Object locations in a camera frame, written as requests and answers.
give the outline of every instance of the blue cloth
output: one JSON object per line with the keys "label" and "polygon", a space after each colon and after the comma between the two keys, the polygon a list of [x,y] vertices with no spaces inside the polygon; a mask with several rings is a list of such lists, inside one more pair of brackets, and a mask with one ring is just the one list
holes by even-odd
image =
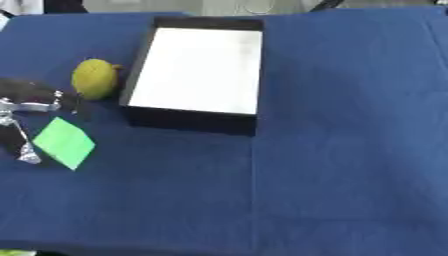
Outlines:
{"label": "blue cloth", "polygon": [[[151,17],[20,17],[0,33],[0,76],[68,89],[85,58],[129,69]],[[0,155],[0,247],[448,254],[444,9],[263,19],[255,138],[131,128],[113,99],[90,123],[62,114],[98,148],[77,173]],[[37,134],[50,119],[22,121]]]}

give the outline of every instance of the navy blue tablecloth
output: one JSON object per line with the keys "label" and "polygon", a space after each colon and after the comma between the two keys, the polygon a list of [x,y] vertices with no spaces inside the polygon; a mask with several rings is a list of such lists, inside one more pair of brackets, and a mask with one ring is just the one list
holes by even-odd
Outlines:
{"label": "navy blue tablecloth", "polygon": [[[0,76],[70,89],[125,67],[154,14],[28,16]],[[0,153],[0,247],[121,255],[447,255],[448,17],[442,8],[268,16],[253,139],[129,127],[116,99],[72,173]],[[23,117],[37,134],[52,116]]]}

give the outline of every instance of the yellow fruit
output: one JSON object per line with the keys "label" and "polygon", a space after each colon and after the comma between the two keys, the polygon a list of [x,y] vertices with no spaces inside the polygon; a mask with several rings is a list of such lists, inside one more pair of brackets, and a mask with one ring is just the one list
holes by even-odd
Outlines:
{"label": "yellow fruit", "polygon": [[119,67],[104,60],[88,59],[73,71],[72,85],[87,100],[104,98],[117,87]]}

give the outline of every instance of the box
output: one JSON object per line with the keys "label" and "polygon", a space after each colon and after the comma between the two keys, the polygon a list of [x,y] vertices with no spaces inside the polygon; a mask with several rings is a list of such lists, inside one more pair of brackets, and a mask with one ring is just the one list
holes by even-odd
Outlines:
{"label": "box", "polygon": [[132,125],[254,135],[263,22],[159,17],[120,105]]}

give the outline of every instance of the green cube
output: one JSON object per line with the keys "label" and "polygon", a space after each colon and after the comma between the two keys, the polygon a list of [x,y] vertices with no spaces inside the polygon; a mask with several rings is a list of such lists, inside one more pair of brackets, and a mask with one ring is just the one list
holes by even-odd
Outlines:
{"label": "green cube", "polygon": [[34,144],[73,171],[95,148],[95,143],[80,128],[56,117],[34,139]]}

